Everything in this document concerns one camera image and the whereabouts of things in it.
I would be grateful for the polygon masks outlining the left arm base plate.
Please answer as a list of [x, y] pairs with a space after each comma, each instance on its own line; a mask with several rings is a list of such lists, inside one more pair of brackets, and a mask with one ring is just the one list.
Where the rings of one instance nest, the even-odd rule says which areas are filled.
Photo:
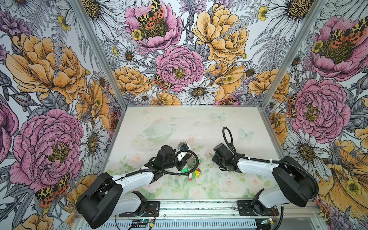
[[120, 218], [158, 217], [160, 213], [160, 205], [160, 201], [147, 201], [146, 203], [141, 204], [136, 211], [121, 213], [118, 216]]

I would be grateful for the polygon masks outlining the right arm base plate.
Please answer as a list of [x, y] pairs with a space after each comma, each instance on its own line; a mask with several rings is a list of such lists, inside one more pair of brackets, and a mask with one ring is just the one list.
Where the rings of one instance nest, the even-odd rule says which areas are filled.
[[238, 211], [240, 216], [278, 216], [279, 211], [276, 206], [266, 208], [259, 202], [252, 200], [238, 200], [233, 207], [234, 211]]

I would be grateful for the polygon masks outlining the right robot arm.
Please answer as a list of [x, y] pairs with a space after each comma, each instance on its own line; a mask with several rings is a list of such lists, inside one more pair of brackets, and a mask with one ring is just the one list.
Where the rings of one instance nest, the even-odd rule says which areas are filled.
[[222, 171], [251, 173], [268, 177], [277, 183], [271, 190], [259, 190], [251, 202], [254, 211], [294, 204], [305, 207], [319, 193], [317, 180], [291, 157], [279, 161], [257, 159], [236, 154], [233, 147], [220, 143], [214, 147], [212, 160]]

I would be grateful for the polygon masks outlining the green key tag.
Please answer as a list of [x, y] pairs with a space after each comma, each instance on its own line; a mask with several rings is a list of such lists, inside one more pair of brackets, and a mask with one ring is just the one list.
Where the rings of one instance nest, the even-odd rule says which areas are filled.
[[187, 173], [187, 172], [189, 172], [190, 170], [188, 169], [188, 168], [184, 168], [184, 169], [182, 169], [181, 170], [181, 173]]

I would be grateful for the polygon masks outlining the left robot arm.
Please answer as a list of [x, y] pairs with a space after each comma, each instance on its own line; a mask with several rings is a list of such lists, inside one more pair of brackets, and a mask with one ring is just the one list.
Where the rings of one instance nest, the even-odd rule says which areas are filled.
[[192, 170], [183, 170], [191, 159], [197, 160], [198, 157], [186, 143], [178, 149], [164, 145], [155, 157], [134, 172], [115, 176], [104, 172], [78, 198], [77, 212], [93, 230], [101, 227], [111, 217], [156, 218], [160, 202], [148, 201], [138, 188], [150, 185], [164, 175], [182, 176], [192, 173]]

